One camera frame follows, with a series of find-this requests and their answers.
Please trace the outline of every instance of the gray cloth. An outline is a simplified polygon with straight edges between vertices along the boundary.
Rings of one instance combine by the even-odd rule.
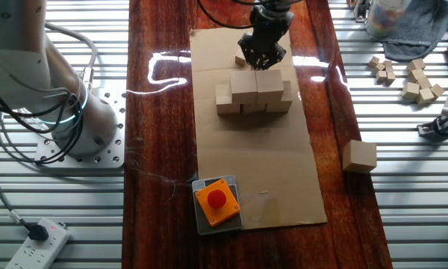
[[[448,1],[413,0],[383,43],[385,57],[394,61],[424,58],[441,40],[448,26]]]

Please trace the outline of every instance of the wooden block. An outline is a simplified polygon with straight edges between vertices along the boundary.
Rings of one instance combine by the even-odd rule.
[[[242,104],[242,114],[265,112],[267,104]]]
[[[375,66],[375,72],[383,71],[383,70],[385,70],[385,66],[383,64],[377,64]]]
[[[420,89],[426,89],[431,88],[432,84],[430,83],[430,80],[427,78],[420,78],[417,80],[417,84],[420,85]]]
[[[385,67],[386,72],[394,72],[393,67]]]
[[[257,100],[257,81],[255,71],[231,73],[231,92],[233,104],[253,104]]]
[[[420,90],[420,93],[418,94],[417,103],[418,103],[418,105],[428,104],[429,102],[431,102],[433,100],[433,98],[434,98],[434,96],[433,96],[432,90],[430,90],[429,88],[422,89],[422,90]]]
[[[290,81],[284,81],[284,94],[279,102],[272,102],[267,104],[267,113],[287,113],[292,105],[292,87]]]
[[[240,105],[232,104],[231,85],[216,84],[216,107],[218,115],[239,114]]]
[[[408,72],[408,75],[406,77],[408,79],[408,82],[415,83],[418,79],[426,78],[426,75],[423,70],[416,69]]]
[[[246,63],[246,58],[244,57],[244,53],[242,53],[242,49],[239,48],[236,52],[236,56],[235,56],[235,62],[236,64],[240,65],[240,66],[245,66]]]
[[[369,67],[375,68],[377,64],[379,64],[380,59],[378,59],[377,57],[373,56],[372,60],[370,60],[370,62],[368,63]]]
[[[387,85],[391,85],[396,79],[395,73],[393,72],[387,72],[387,80],[385,81],[385,83]]]
[[[430,90],[432,90],[432,93],[434,96],[432,101],[435,101],[436,99],[438,99],[438,97],[443,95],[443,93],[445,92],[445,89],[440,87],[440,85],[438,85],[438,84],[435,84],[435,86],[431,87]]]
[[[426,65],[423,62],[423,59],[415,59],[407,66],[408,71],[416,70],[416,69],[425,69]]]
[[[257,103],[279,102],[284,94],[281,70],[255,71],[257,80]]]
[[[387,73],[385,71],[378,71],[376,73],[376,81],[383,82],[387,79]]]
[[[383,65],[385,67],[393,67],[393,63],[389,60],[383,61]]]
[[[369,173],[376,167],[376,144],[351,140],[343,148],[344,171]]]
[[[413,100],[417,98],[419,93],[420,93],[420,85],[409,82],[403,88],[402,97],[405,99]]]

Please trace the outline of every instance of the wooden table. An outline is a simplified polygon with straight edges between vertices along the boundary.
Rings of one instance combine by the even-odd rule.
[[[248,23],[249,6],[202,1],[222,22]],[[329,63],[296,66],[329,222],[197,234],[186,183],[197,173],[189,32],[216,26],[195,0],[131,0],[123,268],[391,268],[370,176],[342,172],[342,149],[360,134],[329,5],[292,11],[293,55]]]

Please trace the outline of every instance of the red button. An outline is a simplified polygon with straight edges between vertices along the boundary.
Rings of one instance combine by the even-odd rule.
[[[211,208],[219,209],[225,205],[225,194],[221,190],[214,190],[208,195],[208,204]]]

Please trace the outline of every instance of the metal mounting plate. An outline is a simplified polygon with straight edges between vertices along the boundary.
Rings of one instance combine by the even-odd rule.
[[[243,228],[243,219],[241,212],[229,218],[228,220],[224,221],[215,228],[211,227],[199,202],[196,199],[195,193],[197,191],[200,191],[203,188],[215,183],[219,179],[224,179],[227,182],[229,188],[231,189],[232,194],[234,194],[234,197],[237,200],[237,203],[239,203],[239,192],[237,191],[236,178],[234,176],[220,176],[212,179],[201,179],[194,181],[192,184],[194,208],[196,210],[197,232],[200,235],[210,235],[218,232],[227,232]]]
[[[40,165],[40,168],[50,169],[100,169],[119,168],[125,160],[125,122],[126,122],[126,92],[125,90],[109,90],[106,88],[95,88],[93,95],[105,100],[113,108],[118,118],[118,126],[113,141],[101,152],[83,158],[65,156],[62,161],[53,164]],[[35,158],[51,157],[60,148],[53,141],[44,138],[38,140],[37,154]]]

